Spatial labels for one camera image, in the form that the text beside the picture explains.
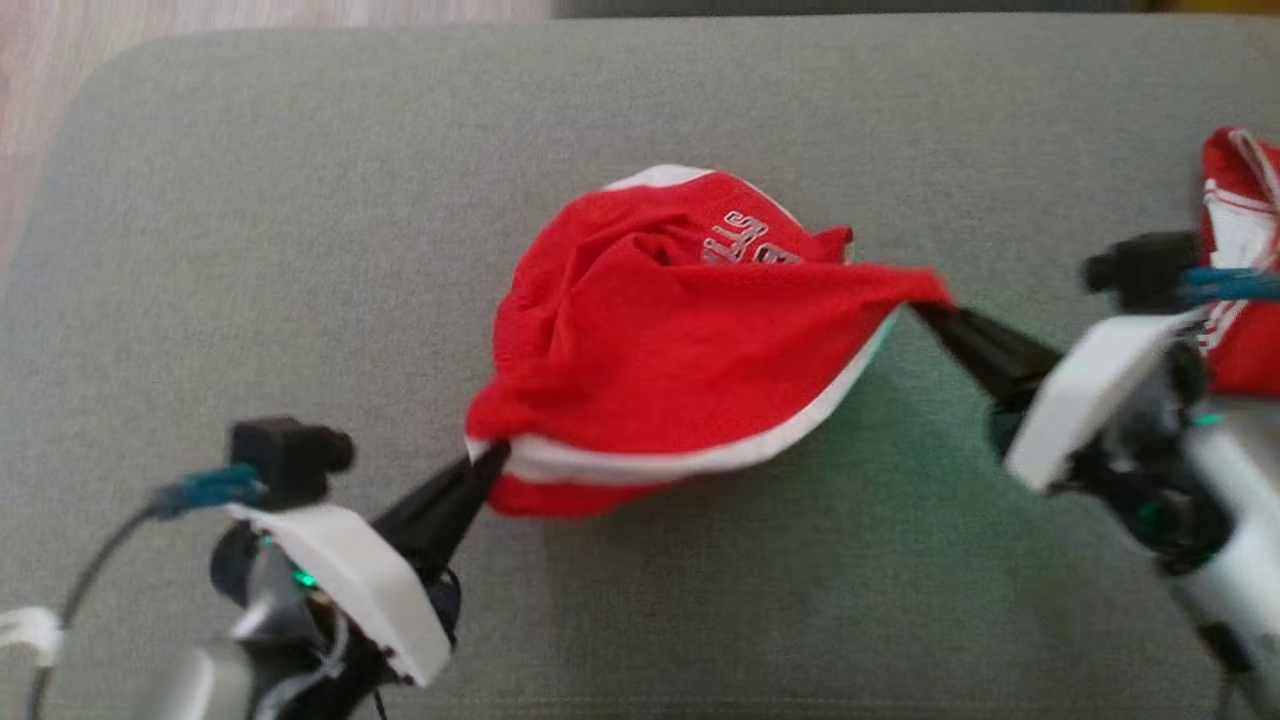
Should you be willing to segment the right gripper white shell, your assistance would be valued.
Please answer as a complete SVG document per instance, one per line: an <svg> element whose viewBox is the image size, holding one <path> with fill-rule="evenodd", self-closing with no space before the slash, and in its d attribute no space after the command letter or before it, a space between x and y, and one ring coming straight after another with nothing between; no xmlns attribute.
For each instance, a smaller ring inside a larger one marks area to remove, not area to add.
<svg viewBox="0 0 1280 720"><path fill-rule="evenodd" d="M1171 436L1183 430L1171 387L1152 384L1169 378L1165 357L1203 313L1111 316L1091 325L1061 360L1060 351L969 307L915 304L913 311L992 398L1025 393L1030 378L1053 369L1001 461L1033 493L1066 480L1071 456L1128 416L1146 416Z"/></svg>

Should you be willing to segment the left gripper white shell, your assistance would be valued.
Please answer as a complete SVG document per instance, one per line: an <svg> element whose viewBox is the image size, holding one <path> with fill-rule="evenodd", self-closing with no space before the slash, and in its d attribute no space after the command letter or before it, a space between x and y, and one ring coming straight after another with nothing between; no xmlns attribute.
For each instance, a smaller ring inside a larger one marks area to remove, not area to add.
<svg viewBox="0 0 1280 720"><path fill-rule="evenodd" d="M434 582L449 569L508 459L507 441L476 459L462 456L390 506L372 527L334 503L283 512L232 503L228 511L266 532L378 648L390 650L397 676L428 687L451 661L452 643L420 579Z"/></svg>

